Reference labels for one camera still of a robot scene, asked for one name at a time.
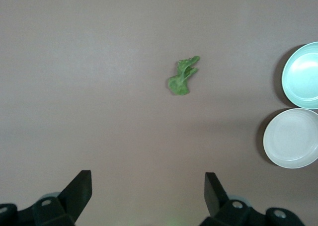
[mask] tabletop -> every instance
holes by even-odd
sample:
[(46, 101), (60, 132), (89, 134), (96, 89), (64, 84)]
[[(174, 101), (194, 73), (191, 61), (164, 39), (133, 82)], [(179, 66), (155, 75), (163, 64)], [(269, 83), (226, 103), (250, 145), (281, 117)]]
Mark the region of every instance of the tabletop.
[[(0, 202), (18, 209), (83, 169), (77, 226), (196, 226), (205, 172), (264, 214), (318, 221), (318, 161), (273, 164), (281, 73), (317, 41), (317, 0), (0, 0)], [(167, 87), (200, 56), (190, 93)]]

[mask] white plate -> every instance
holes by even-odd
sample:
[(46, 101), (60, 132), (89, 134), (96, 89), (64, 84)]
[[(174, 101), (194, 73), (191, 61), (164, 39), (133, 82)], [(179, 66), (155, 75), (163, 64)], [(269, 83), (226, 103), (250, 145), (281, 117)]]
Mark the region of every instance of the white plate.
[(318, 109), (318, 42), (299, 48), (289, 58), (282, 73), (282, 85), (295, 105)]
[(318, 114), (308, 109), (289, 109), (268, 124), (264, 149), (275, 164), (300, 168), (318, 159)]

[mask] bowl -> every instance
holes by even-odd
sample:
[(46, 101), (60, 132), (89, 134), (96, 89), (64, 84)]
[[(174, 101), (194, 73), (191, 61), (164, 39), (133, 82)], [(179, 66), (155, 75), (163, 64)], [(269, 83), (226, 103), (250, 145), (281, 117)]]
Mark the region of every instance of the bowl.
[(318, 114), (286, 110), (270, 121), (263, 138), (269, 159), (284, 168), (300, 168), (318, 159)]
[(318, 42), (299, 48), (282, 73), (287, 98), (301, 108), (318, 109)]

